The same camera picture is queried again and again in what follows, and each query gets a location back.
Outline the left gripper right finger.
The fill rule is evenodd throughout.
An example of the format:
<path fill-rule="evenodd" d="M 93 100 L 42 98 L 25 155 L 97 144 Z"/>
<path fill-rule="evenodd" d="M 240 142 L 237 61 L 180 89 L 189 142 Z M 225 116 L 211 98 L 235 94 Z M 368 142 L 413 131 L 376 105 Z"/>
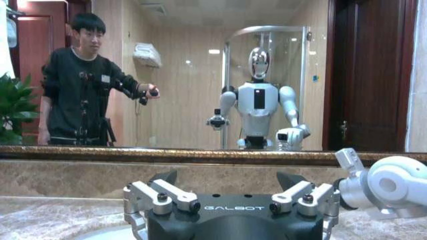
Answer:
<path fill-rule="evenodd" d="M 275 217 L 295 214 L 304 220 L 320 218 L 320 230 L 312 230 L 308 239 L 328 240 L 339 223 L 340 191 L 329 183 L 316 186 L 301 175 L 276 173 L 283 192 L 271 196 L 269 211 Z"/>

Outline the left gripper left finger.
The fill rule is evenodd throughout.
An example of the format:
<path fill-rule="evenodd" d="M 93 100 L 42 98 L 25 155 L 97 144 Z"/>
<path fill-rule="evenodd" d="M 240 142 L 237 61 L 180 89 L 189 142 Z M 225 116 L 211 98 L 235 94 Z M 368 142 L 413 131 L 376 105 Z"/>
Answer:
<path fill-rule="evenodd" d="M 177 171 L 157 173 L 151 180 L 129 182 L 122 188 L 124 221 L 130 225 L 134 239 L 148 239 L 147 212 L 164 216 L 173 208 L 189 215 L 197 214 L 201 208 L 197 195 L 175 186 Z"/>

